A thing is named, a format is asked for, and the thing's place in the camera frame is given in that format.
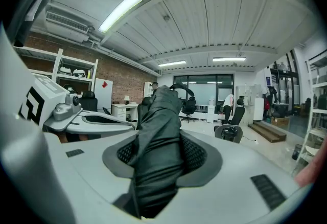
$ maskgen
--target brick wall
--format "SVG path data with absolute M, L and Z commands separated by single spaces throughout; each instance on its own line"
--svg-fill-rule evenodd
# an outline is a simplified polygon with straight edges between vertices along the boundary
M 26 47 L 45 50 L 57 53 L 63 49 L 63 55 L 83 59 L 90 62 L 99 60 L 96 78 L 108 79 L 113 82 L 112 101 L 124 101 L 124 96 L 128 95 L 130 101 L 140 103 L 143 99 L 145 81 L 156 81 L 156 77 L 143 72 L 133 66 L 125 64 L 119 60 L 103 55 L 96 51 L 84 48 L 60 39 L 31 32 L 25 43 Z M 22 57 L 29 69 L 50 71 L 52 62 L 38 60 L 29 57 Z M 74 83 L 77 91 L 85 90 L 85 83 Z

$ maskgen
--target power cord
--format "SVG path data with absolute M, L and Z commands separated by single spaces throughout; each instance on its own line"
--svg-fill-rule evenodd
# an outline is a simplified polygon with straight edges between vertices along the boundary
M 243 136 L 243 137 L 245 137 L 245 136 Z M 245 137 L 246 139 L 248 139 L 248 140 L 250 140 L 250 141 L 256 141 L 256 140 L 251 140 L 251 139 L 249 139 L 249 138 L 247 138 L 247 137 Z

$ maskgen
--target wooden step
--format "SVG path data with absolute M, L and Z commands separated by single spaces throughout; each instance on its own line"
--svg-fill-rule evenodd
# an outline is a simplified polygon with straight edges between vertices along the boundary
M 256 125 L 256 126 L 261 127 L 264 130 L 269 131 L 271 134 L 273 134 L 274 136 L 276 136 L 279 139 L 282 139 L 282 140 L 286 139 L 286 134 L 285 133 L 283 133 L 283 132 L 281 132 L 281 131 L 273 128 L 273 127 L 270 127 L 269 125 L 266 125 L 266 124 L 261 123 L 261 122 L 254 122 L 253 124 Z
M 268 140 L 271 143 L 283 141 L 283 139 L 280 139 L 280 138 L 276 137 L 271 132 L 269 132 L 266 129 L 263 129 L 263 128 L 259 127 L 258 125 L 249 124 L 248 126 L 249 126 L 249 128 L 253 129 L 256 133 L 259 133 L 261 136 L 263 136 L 266 140 Z

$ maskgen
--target ceiling light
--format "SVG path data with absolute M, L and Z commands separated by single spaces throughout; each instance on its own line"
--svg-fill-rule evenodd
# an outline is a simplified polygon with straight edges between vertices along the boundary
M 179 64 L 186 64 L 186 61 L 182 60 L 177 62 L 164 63 L 164 64 L 159 64 L 159 66 L 170 66 L 170 65 L 179 65 Z
M 213 61 L 244 61 L 246 58 L 213 58 Z
M 121 18 L 127 11 L 139 4 L 142 0 L 123 0 L 103 21 L 99 27 L 99 31 L 106 33 L 111 26 Z

